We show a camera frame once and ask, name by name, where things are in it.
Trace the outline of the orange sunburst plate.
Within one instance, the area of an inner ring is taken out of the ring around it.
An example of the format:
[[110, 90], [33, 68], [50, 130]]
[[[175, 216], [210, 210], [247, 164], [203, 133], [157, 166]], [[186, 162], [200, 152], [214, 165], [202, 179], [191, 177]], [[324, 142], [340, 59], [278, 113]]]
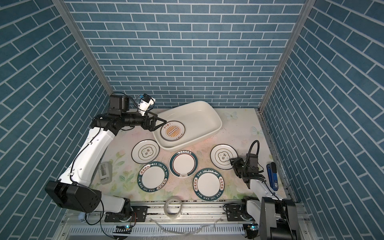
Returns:
[[161, 127], [160, 135], [165, 141], [174, 142], [182, 138], [185, 131], [184, 124], [179, 121], [170, 121]]

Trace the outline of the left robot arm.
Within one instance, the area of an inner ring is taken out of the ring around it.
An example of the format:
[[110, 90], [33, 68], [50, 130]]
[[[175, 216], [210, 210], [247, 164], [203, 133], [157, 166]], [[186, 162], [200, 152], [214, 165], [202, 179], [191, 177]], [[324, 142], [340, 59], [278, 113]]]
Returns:
[[120, 130], [139, 126], [154, 132], [166, 124], [166, 120], [150, 111], [155, 102], [147, 94], [141, 96], [139, 103], [123, 93], [110, 95], [108, 111], [93, 118], [88, 136], [68, 169], [45, 186], [58, 207], [83, 213], [113, 213], [124, 219], [131, 216], [129, 199], [105, 195], [91, 189], [90, 184], [103, 154]]

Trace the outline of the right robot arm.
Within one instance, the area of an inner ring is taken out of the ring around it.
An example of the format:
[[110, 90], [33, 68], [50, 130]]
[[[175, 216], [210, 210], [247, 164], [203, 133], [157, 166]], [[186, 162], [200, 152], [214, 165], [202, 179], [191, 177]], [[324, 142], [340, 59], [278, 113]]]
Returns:
[[230, 163], [236, 176], [257, 196], [256, 200], [246, 200], [245, 212], [259, 225], [260, 239], [300, 240], [301, 229], [295, 202], [274, 192], [262, 174], [250, 173], [252, 168], [242, 158], [231, 159]]

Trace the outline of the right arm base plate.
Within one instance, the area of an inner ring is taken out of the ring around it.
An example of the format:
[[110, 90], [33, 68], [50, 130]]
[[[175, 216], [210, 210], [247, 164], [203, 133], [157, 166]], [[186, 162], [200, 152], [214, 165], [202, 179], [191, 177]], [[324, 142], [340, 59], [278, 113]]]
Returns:
[[229, 203], [223, 205], [223, 210], [226, 214], [228, 222], [254, 222], [254, 218], [251, 217], [245, 210], [244, 206], [235, 203]]

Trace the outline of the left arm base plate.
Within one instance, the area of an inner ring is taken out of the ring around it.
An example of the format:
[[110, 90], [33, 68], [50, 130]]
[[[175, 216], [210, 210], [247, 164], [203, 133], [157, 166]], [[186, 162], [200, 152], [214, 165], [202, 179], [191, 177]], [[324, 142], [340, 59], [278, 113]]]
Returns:
[[131, 206], [120, 213], [107, 212], [104, 221], [105, 223], [140, 223], [146, 220], [147, 213], [147, 206]]

